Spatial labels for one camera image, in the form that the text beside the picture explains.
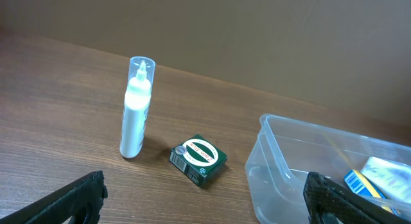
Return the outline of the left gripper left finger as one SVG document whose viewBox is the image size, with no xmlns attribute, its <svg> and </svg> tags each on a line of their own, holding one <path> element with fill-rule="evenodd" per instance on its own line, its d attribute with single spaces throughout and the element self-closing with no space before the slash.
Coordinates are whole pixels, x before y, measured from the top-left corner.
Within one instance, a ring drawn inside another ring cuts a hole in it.
<svg viewBox="0 0 411 224">
<path fill-rule="evenodd" d="M 97 224 L 108 197 L 102 171 L 93 171 L 36 202 L 1 218 L 1 223 Z"/>
</svg>

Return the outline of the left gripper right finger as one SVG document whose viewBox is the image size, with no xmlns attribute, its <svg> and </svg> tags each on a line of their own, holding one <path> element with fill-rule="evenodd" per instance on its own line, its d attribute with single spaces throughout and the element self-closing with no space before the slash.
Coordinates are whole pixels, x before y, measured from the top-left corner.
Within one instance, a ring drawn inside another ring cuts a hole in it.
<svg viewBox="0 0 411 224">
<path fill-rule="evenodd" d="M 310 224 L 410 224 L 317 172 L 303 189 Z"/>
</svg>

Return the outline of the blue VapoDrops box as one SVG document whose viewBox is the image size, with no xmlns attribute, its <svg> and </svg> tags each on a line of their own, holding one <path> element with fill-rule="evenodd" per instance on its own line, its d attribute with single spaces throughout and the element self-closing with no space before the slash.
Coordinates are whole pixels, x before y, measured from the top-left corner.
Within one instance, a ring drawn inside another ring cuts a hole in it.
<svg viewBox="0 0 411 224">
<path fill-rule="evenodd" d="M 350 170 L 344 182 L 354 194 L 388 200 L 397 180 L 387 170 L 367 168 Z"/>
</svg>

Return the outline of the white medicine box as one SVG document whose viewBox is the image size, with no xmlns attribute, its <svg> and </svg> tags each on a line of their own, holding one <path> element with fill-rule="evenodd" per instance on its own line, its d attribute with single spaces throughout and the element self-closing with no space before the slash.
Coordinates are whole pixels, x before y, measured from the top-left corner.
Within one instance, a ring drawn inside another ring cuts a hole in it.
<svg viewBox="0 0 411 224">
<path fill-rule="evenodd" d="M 410 203 L 410 166 L 370 157 L 360 172 L 387 198 Z"/>
</svg>

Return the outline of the green Zam-Buk box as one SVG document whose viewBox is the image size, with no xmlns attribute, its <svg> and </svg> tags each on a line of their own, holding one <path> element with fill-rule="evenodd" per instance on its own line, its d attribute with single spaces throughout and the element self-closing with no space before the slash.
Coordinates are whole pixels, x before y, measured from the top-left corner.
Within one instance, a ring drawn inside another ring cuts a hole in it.
<svg viewBox="0 0 411 224">
<path fill-rule="evenodd" d="M 198 187 L 204 187 L 227 162 L 228 156 L 196 134 L 170 151 L 169 161 Z"/>
</svg>

